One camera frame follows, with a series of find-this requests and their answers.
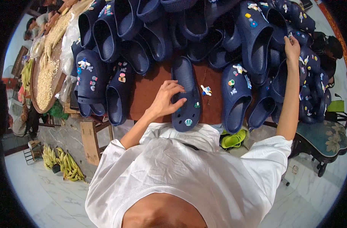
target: flower charm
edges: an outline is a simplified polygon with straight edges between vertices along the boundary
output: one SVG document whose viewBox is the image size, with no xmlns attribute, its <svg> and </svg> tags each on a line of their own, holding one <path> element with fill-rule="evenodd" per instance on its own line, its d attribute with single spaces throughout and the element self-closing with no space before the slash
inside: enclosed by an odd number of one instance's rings
<svg viewBox="0 0 347 228">
<path fill-rule="evenodd" d="M 252 21 L 251 22 L 251 27 L 256 28 L 257 27 L 257 22 L 256 21 Z"/>
<path fill-rule="evenodd" d="M 231 91 L 231 94 L 236 94 L 237 93 L 237 90 L 234 88 L 232 91 Z"/>
</svg>

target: small wooden stool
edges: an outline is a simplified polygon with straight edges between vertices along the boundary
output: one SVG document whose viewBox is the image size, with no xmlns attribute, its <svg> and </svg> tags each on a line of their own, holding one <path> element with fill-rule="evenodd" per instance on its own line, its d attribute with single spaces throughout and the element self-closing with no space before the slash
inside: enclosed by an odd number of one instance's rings
<svg viewBox="0 0 347 228">
<path fill-rule="evenodd" d="M 96 122 L 80 122 L 80 127 L 86 160 L 90 164 L 99 165 L 101 158 L 100 153 L 105 150 L 107 145 L 99 148 L 96 133 L 108 127 L 110 140 L 113 140 L 114 132 L 112 130 L 112 125 L 109 121 L 103 122 L 102 124 Z"/>
</svg>

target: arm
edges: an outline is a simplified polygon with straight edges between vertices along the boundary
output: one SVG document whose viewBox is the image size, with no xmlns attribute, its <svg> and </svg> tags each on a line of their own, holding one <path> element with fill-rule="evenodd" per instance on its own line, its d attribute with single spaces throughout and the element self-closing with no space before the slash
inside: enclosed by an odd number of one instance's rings
<svg viewBox="0 0 347 228">
<path fill-rule="evenodd" d="M 126 149 L 138 145 L 150 123 L 161 116 L 176 112 L 186 102 L 186 98 L 182 98 L 174 104 L 171 103 L 172 96 L 179 92 L 185 92 L 185 90 L 181 85 L 177 84 L 177 81 L 165 81 L 158 90 L 151 107 L 144 112 L 144 115 L 132 129 L 123 136 L 120 143 Z"/>
<path fill-rule="evenodd" d="M 299 119 L 299 56 L 300 46 L 293 36 L 285 39 L 286 64 L 288 77 L 286 80 L 285 98 L 281 110 L 276 135 L 286 140 L 294 139 Z"/>
</svg>

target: person sitting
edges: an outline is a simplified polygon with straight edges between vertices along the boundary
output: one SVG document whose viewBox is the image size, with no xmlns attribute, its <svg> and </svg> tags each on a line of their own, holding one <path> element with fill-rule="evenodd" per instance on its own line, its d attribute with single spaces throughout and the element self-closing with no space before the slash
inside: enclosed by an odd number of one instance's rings
<svg viewBox="0 0 347 228">
<path fill-rule="evenodd" d="M 314 32 L 314 43 L 311 49 L 319 56 L 321 68 L 329 77 L 329 84 L 334 86 L 334 74 L 337 59 L 343 57 L 343 49 L 340 41 L 334 36 L 326 36 L 323 32 Z"/>
<path fill-rule="evenodd" d="M 40 6 L 47 7 L 48 22 L 45 27 L 45 35 L 48 34 L 49 30 L 52 28 L 57 18 L 62 14 L 62 12 L 71 8 L 79 0 L 39 0 Z"/>
<path fill-rule="evenodd" d="M 31 33 L 24 33 L 24 40 L 34 40 L 42 36 L 44 32 L 44 26 L 48 22 L 48 13 L 44 13 L 37 18 L 30 18 L 26 23 L 26 30 Z"/>
</svg>

